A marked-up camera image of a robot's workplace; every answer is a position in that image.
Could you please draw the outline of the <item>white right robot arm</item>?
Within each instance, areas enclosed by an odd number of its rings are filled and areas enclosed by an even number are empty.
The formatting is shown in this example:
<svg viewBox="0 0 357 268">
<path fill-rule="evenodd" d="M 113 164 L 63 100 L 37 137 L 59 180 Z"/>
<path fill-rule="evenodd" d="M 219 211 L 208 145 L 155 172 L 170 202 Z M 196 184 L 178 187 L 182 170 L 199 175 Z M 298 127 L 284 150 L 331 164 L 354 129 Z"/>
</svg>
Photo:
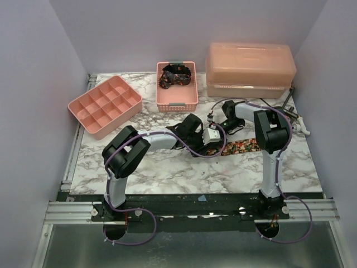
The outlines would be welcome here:
<svg viewBox="0 0 357 268">
<path fill-rule="evenodd" d="M 263 155 L 263 180 L 254 211 L 268 219 L 283 206 L 282 161 L 292 140 L 290 121 L 281 108 L 251 102 L 226 100 L 222 110 L 226 121 L 220 125 L 226 133 L 244 126 L 245 121 L 254 123 L 255 139 Z"/>
</svg>

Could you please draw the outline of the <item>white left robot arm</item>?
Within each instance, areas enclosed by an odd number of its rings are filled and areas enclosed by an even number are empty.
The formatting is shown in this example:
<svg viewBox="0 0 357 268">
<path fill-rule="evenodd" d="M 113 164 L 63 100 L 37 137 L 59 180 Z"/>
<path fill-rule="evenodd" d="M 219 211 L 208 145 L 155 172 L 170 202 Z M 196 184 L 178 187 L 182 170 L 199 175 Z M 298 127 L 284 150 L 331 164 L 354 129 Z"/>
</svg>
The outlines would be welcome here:
<svg viewBox="0 0 357 268">
<path fill-rule="evenodd" d="M 102 151 L 107 172 L 104 193 L 105 215 L 113 221 L 123 216 L 122 204 L 126 201 L 128 177 L 148 152 L 179 150 L 186 147 L 198 153 L 199 147 L 203 145 L 202 133 L 202 120 L 192 113 L 181 123 L 161 131 L 140 132 L 133 126 L 122 129 Z"/>
</svg>

